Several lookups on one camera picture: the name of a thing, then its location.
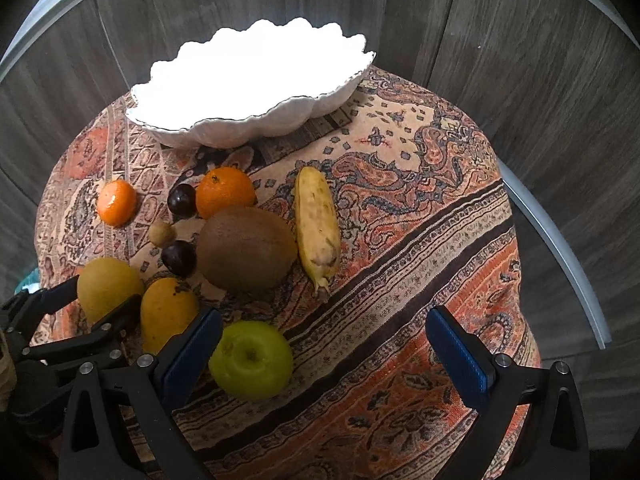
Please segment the yellow lemon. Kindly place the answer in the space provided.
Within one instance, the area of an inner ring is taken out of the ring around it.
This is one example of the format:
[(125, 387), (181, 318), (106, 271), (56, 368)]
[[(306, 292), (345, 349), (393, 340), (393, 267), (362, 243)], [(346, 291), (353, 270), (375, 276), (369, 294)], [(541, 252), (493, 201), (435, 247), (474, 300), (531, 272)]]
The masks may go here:
[(122, 260), (96, 258), (79, 273), (77, 299), (90, 326), (131, 296), (143, 294), (139, 272)]

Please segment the yellow mango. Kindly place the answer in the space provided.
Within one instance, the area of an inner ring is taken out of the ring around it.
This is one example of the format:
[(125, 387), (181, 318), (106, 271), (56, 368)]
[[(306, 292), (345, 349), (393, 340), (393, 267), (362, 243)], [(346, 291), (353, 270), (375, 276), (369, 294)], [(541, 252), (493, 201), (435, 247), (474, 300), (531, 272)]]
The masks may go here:
[(160, 278), (142, 297), (142, 350), (158, 354), (173, 336), (182, 334), (200, 310), (198, 297), (176, 278)]

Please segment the dark plum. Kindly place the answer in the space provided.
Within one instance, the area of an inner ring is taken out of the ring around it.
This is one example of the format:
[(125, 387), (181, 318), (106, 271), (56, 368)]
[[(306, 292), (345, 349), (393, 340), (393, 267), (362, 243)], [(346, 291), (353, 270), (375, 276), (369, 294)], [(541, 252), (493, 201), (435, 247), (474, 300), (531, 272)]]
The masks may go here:
[(167, 206), (175, 218), (191, 218), (196, 214), (195, 200), (195, 188), (190, 184), (180, 183), (168, 194)]
[(196, 252), (186, 240), (175, 240), (162, 249), (160, 260), (178, 278), (190, 278), (196, 269)]

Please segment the small tan round fruit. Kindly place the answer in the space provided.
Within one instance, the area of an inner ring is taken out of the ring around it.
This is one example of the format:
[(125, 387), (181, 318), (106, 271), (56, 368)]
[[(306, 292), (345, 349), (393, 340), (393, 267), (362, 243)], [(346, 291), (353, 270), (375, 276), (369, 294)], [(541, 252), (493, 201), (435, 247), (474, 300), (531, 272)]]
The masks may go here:
[(171, 245), (177, 237), (175, 228), (162, 220), (154, 221), (149, 228), (149, 242), (158, 248)]

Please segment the green apple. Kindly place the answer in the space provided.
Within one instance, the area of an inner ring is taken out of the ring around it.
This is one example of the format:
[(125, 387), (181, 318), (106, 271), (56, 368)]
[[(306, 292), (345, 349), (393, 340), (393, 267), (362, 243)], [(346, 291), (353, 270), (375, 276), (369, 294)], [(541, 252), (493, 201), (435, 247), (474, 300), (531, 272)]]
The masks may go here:
[(208, 368), (229, 396), (261, 401), (286, 388), (293, 364), (292, 349), (275, 327), (266, 322), (239, 321), (222, 331)]

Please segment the brown kiwi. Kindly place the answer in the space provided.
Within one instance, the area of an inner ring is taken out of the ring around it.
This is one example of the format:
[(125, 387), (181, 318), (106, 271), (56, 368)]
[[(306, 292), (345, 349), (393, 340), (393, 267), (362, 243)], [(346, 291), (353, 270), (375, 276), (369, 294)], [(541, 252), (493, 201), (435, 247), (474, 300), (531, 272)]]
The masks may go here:
[(277, 286), (297, 258), (288, 224), (256, 207), (230, 206), (211, 216), (198, 234), (198, 270), (224, 290), (263, 292)]

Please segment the small yellow banana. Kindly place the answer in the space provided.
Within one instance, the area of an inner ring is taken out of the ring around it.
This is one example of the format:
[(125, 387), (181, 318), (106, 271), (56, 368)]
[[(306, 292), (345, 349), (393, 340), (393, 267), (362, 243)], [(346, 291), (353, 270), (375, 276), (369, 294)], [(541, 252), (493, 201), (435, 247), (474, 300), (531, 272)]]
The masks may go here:
[(299, 170), (294, 206), (300, 262), (314, 284), (314, 296), (325, 304), (340, 266), (341, 235), (331, 190), (318, 169)]

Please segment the blue glass dish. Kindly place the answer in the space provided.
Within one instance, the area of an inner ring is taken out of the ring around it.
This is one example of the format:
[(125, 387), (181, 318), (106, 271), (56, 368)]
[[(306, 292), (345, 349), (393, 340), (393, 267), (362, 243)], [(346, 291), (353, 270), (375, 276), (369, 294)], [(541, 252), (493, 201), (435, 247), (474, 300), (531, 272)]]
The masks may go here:
[(40, 286), (39, 270), (35, 268), (34, 270), (32, 270), (32, 272), (30, 272), (27, 276), (25, 276), (20, 281), (20, 284), (18, 284), (15, 287), (14, 292), (16, 294), (19, 294), (23, 290), (26, 290), (26, 292), (29, 292), (30, 294), (32, 294), (33, 292), (36, 292), (40, 288), (41, 286)]

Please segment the small orange tangerine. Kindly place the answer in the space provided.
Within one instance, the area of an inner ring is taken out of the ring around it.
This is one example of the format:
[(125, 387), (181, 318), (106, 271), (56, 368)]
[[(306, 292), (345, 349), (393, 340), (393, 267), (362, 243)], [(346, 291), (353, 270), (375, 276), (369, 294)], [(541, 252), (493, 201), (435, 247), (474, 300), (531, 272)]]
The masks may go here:
[(125, 180), (107, 182), (96, 200), (96, 212), (108, 226), (119, 228), (126, 224), (137, 208), (137, 192)]

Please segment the large orange tangerine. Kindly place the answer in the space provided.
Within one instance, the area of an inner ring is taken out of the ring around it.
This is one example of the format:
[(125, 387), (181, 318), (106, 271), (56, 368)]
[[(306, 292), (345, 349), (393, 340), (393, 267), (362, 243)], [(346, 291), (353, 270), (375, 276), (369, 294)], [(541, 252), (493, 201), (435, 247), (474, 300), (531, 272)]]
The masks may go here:
[(253, 206), (256, 200), (252, 180), (234, 167), (209, 170), (195, 190), (196, 210), (203, 219), (229, 206)]

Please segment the patterned paisley tablecloth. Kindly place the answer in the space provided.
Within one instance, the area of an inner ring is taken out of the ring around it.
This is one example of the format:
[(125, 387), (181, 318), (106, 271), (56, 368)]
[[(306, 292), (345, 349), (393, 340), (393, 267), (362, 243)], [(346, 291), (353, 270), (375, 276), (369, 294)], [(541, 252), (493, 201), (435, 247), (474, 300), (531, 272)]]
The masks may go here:
[[(520, 309), (521, 265), (496, 156), (462, 110), (375, 68), (335, 113), (281, 139), (233, 151), (165, 148), (125, 115), (122, 96), (76, 136), (38, 207), (40, 281), (65, 281), (102, 256), (128, 261), (146, 282), (166, 272), (148, 232), (168, 220), (169, 191), (233, 166), (258, 205), (293, 219), (294, 183), (314, 166), (332, 190), (342, 250), (329, 300), (293, 266), (253, 299), (193, 275), (192, 290), (227, 323), (259, 320), (290, 343), (285, 392), (259, 403), (210, 379), (175, 419), (218, 479), (431, 479), (474, 422), (424, 333), (442, 304), (493, 352), (536, 366)], [(96, 212), (103, 185), (137, 192), (123, 226)]]

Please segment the white scalloped bowl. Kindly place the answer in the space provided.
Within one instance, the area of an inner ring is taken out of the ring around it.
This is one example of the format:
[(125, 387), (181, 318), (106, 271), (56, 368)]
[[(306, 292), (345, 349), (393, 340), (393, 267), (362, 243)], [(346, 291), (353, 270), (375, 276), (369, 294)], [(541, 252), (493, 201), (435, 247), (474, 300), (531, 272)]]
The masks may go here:
[(354, 93), (376, 54), (363, 34), (306, 18), (259, 20), (188, 41), (130, 90), (126, 116), (170, 148), (238, 148), (286, 136), (326, 116)]

